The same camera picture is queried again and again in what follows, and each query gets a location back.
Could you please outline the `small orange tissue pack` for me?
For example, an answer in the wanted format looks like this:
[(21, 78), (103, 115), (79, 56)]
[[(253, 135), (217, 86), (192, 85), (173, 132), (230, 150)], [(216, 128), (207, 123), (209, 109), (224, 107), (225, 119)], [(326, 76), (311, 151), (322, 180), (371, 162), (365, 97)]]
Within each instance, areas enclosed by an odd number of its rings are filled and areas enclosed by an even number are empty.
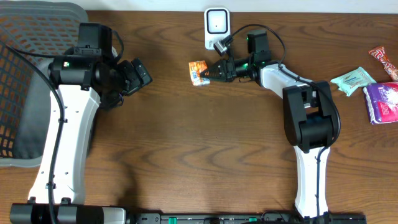
[(207, 78), (202, 78), (200, 73), (207, 69), (207, 64), (204, 60), (189, 62), (190, 78), (193, 86), (203, 86), (209, 85), (210, 80)]

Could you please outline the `teal snack pack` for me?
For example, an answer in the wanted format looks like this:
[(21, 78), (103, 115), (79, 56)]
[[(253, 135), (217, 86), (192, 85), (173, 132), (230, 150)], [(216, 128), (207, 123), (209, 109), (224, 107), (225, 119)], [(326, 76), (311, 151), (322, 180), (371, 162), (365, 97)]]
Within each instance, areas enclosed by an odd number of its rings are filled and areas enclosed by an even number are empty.
[(344, 92), (346, 96), (351, 96), (360, 87), (366, 87), (376, 83), (363, 67), (358, 67), (356, 70), (336, 77), (332, 79), (331, 82), (336, 84), (338, 90)]

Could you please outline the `orange Top chocolate bar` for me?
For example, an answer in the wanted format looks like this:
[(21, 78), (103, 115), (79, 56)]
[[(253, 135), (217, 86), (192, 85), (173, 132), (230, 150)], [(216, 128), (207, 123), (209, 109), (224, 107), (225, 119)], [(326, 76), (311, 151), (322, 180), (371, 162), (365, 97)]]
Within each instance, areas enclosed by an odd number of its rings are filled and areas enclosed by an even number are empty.
[(384, 46), (378, 46), (368, 51), (368, 54), (382, 63), (384, 70), (393, 81), (397, 81), (397, 67), (389, 60)]

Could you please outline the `pink purple pad pack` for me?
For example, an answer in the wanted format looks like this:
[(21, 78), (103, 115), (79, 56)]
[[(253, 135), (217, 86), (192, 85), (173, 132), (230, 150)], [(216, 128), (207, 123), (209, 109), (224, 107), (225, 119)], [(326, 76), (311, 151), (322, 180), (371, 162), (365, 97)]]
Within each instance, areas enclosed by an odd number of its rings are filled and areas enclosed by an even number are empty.
[(397, 82), (369, 84), (363, 93), (371, 124), (397, 122)]

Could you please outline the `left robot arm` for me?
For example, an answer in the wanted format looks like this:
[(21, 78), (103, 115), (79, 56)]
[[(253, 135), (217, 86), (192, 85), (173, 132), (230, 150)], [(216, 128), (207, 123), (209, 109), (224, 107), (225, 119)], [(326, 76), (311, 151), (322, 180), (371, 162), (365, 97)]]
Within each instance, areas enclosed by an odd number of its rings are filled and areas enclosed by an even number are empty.
[(44, 75), (50, 120), (44, 153), (26, 203), (11, 207), (12, 223), (132, 223), (122, 207), (85, 204), (84, 169), (100, 108), (115, 108), (151, 83), (143, 63), (121, 60), (112, 47), (74, 47), (52, 57)]

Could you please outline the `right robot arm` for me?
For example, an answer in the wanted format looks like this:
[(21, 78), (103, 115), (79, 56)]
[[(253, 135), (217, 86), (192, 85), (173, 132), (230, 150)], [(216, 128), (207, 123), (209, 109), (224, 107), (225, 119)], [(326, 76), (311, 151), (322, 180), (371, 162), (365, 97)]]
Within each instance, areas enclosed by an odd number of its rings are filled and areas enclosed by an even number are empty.
[(249, 57), (242, 59), (233, 57), (232, 35), (213, 41), (222, 58), (200, 75), (222, 82), (248, 77), (282, 99), (284, 132), (297, 159), (295, 209), (307, 223), (327, 223), (326, 162), (341, 129), (330, 86), (300, 77), (282, 60), (272, 59), (267, 31), (253, 30), (246, 40)]

